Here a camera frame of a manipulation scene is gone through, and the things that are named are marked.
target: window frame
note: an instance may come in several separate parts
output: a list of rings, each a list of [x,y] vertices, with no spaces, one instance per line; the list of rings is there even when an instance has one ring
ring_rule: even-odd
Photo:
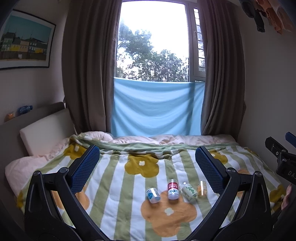
[[[133,1],[160,1],[160,2],[180,3],[185,5],[187,26],[188,26],[188,43],[189,43],[188,82],[195,82],[195,81],[204,82],[206,80],[205,72],[199,71],[198,40],[195,34],[197,33],[197,27],[195,23],[194,8],[199,10],[199,4],[194,2],[189,2],[186,0],[123,0],[122,2],[133,2]],[[115,52],[115,62],[117,62],[117,46],[116,46],[116,52]]]

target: black picture frame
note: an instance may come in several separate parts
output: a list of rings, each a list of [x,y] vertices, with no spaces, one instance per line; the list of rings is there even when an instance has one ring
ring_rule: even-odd
[[[55,28],[52,22],[14,9],[0,29],[0,70],[49,68]]]

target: headboard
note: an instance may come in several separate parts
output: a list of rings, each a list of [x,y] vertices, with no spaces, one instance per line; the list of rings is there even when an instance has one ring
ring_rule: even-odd
[[[15,159],[28,156],[20,137],[20,129],[64,108],[63,102],[54,103],[32,110],[0,125],[0,199],[12,218],[22,229],[24,229],[24,215],[16,207],[14,194],[4,174],[5,167]]]

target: window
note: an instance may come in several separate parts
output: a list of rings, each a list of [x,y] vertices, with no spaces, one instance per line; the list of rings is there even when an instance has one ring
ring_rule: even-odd
[[[205,80],[197,4],[123,0],[116,77],[155,82]]]

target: bed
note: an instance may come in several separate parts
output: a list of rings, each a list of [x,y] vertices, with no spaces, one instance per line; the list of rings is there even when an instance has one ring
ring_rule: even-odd
[[[226,167],[234,167],[240,173],[252,174],[259,169],[266,180],[271,212],[280,209],[285,190],[276,175],[258,155],[239,146],[231,136],[113,138],[104,132],[77,135],[72,123],[60,124],[59,120],[65,118],[69,118],[69,114],[64,103],[59,102],[0,126],[0,132],[5,136],[0,147],[3,157],[0,198],[22,229],[26,192],[33,171],[51,173],[69,166],[91,144],[100,148],[100,161],[84,190],[76,197],[112,240],[183,240],[198,226],[218,195],[207,185],[206,200],[189,203],[181,196],[179,203],[172,206],[166,188],[170,178],[180,183],[189,181],[195,186],[205,179],[194,157],[194,151],[200,145],[206,146]],[[48,127],[50,131],[45,131],[45,123],[56,123],[57,128]],[[150,187],[156,187],[162,198],[157,209],[151,208],[145,198],[145,191]],[[238,193],[223,225],[231,221],[241,195]],[[73,226],[58,195],[53,192],[53,196],[63,220]]]

